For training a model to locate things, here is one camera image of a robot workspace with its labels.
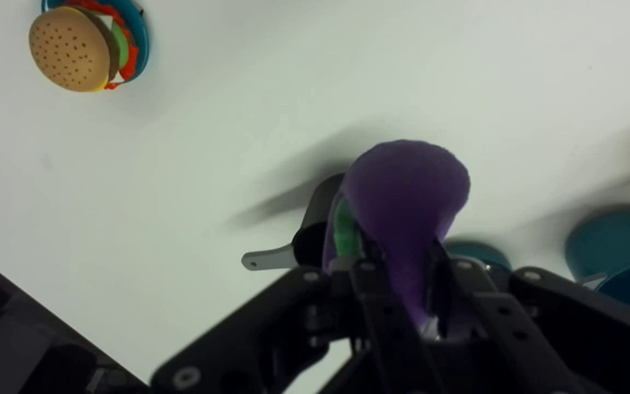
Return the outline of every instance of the dark teal plate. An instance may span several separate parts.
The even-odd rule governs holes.
[[[135,39],[135,45],[138,47],[139,52],[137,65],[135,65],[135,75],[129,80],[126,80],[126,83],[130,82],[145,71],[145,66],[147,66],[147,60],[150,55],[150,40],[147,36],[147,30],[145,29],[145,22],[142,20],[142,15],[140,15],[140,12],[138,12],[138,9],[130,0],[95,0],[95,2],[101,5],[110,5],[115,8],[120,14],[120,17],[128,25],[128,30],[130,30],[130,34],[132,34]],[[43,0],[42,11],[45,12],[46,8],[60,7],[65,3],[67,3],[66,0]]]

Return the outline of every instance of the table surface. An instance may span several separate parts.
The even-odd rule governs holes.
[[[142,379],[280,275],[240,256],[290,240],[298,185],[376,142],[455,152],[453,234],[517,266],[569,275],[569,227],[630,199],[630,2],[142,5],[145,73],[79,95],[30,59],[39,2],[0,2],[0,271]]]

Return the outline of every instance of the screw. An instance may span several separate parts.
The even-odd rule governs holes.
[[[361,263],[361,269],[364,271],[376,271],[376,266],[370,262],[363,262]]]
[[[541,280],[541,275],[538,272],[534,272],[534,271],[525,272],[524,277],[529,280]]]
[[[174,374],[172,383],[178,391],[184,391],[196,386],[201,380],[201,370],[197,367],[183,367]]]
[[[317,282],[318,280],[320,280],[320,274],[312,271],[305,272],[305,274],[303,274],[303,279],[305,279],[307,282]]]
[[[457,262],[456,266],[459,267],[460,269],[472,269],[473,263],[462,260],[460,262]]]

